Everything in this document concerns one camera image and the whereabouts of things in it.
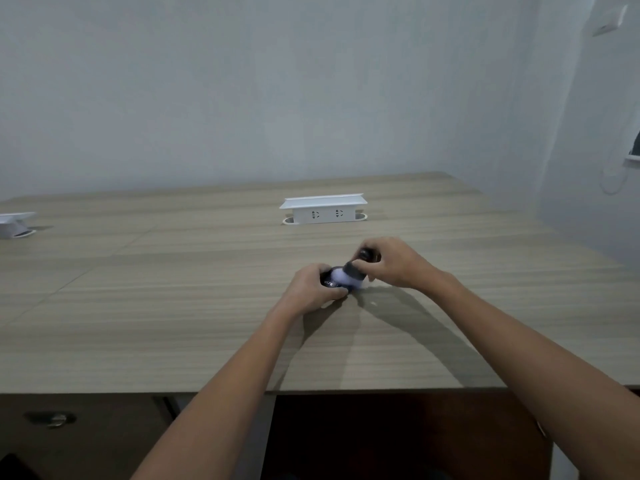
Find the wooden table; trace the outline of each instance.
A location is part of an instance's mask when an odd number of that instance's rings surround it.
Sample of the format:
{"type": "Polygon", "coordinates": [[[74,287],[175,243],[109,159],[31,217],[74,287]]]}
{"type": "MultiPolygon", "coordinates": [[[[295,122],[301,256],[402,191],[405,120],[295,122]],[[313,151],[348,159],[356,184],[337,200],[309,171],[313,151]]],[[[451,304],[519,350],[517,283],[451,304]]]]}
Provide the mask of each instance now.
{"type": "MultiPolygon", "coordinates": [[[[20,198],[0,241],[0,393],[194,392],[309,262],[398,235],[613,379],[640,385],[640,279],[441,173],[20,198]],[[285,226],[285,197],[364,192],[369,220],[285,226]]],[[[427,298],[374,283],[297,323],[272,391],[501,387],[427,298]]]]}

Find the left hand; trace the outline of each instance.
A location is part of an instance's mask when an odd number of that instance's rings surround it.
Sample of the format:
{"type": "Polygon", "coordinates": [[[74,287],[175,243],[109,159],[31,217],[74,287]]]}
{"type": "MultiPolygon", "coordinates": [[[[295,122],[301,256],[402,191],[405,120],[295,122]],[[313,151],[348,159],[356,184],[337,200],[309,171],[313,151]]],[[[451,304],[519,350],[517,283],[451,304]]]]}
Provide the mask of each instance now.
{"type": "Polygon", "coordinates": [[[320,284],[320,273],[330,269],[328,264],[304,266],[294,274],[276,306],[298,316],[320,308],[327,301],[347,296],[347,288],[327,288],[320,284]]]}

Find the drawer handle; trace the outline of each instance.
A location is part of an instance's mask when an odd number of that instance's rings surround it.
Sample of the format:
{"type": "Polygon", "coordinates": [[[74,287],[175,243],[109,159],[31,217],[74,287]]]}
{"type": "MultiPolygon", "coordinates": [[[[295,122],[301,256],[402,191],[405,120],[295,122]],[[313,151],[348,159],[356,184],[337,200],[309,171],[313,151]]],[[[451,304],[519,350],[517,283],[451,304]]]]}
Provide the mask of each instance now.
{"type": "Polygon", "coordinates": [[[31,424],[44,425],[49,429],[62,428],[76,422],[76,415],[66,411],[30,411],[24,417],[31,424]]]}

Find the right hand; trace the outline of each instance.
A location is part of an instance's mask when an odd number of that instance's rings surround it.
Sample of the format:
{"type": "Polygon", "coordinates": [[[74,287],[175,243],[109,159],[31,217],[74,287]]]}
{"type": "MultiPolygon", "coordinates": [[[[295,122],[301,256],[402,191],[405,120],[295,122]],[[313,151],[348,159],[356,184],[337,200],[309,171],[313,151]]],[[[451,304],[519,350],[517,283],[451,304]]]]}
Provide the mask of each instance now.
{"type": "Polygon", "coordinates": [[[369,276],[369,281],[377,279],[392,286],[423,292],[427,292],[429,285],[443,274],[398,237],[365,239],[352,259],[353,265],[369,276]],[[380,261],[370,263],[357,259],[362,248],[375,250],[380,255],[380,261]]]}

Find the hand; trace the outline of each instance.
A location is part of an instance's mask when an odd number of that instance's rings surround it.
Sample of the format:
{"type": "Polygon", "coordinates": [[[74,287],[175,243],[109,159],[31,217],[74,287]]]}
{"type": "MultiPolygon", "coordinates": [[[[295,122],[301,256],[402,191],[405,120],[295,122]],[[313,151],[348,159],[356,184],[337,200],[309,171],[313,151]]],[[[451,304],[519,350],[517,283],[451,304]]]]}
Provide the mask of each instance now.
{"type": "Polygon", "coordinates": [[[293,275],[276,307],[299,316],[320,308],[327,301],[347,296],[347,288],[327,288],[320,284],[320,273],[330,269],[328,264],[304,266],[293,275]]]}
{"type": "Polygon", "coordinates": [[[378,279],[393,286],[420,290],[425,294],[429,294],[432,285],[445,275],[398,237],[366,239],[352,259],[355,259],[353,265],[369,276],[369,281],[378,279]],[[362,248],[375,250],[380,255],[380,261],[369,263],[357,259],[362,248]]]}

